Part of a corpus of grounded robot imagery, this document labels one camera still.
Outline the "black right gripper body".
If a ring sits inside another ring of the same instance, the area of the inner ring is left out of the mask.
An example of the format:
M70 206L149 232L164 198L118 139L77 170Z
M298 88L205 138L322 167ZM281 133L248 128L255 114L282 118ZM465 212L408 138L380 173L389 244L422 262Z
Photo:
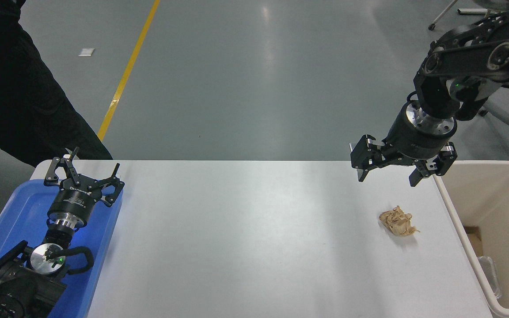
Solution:
M433 117L418 105L404 105L384 139L384 158L431 159L457 131L454 117Z

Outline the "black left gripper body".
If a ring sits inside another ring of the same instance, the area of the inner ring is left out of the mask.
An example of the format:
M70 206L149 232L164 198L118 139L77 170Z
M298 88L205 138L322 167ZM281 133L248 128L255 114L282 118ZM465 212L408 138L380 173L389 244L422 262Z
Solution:
M59 183L59 192L48 210L48 218L55 221L62 214L74 215L79 222L88 222L95 204L102 197L102 189L94 187L97 180L80 175L80 183L72 178Z

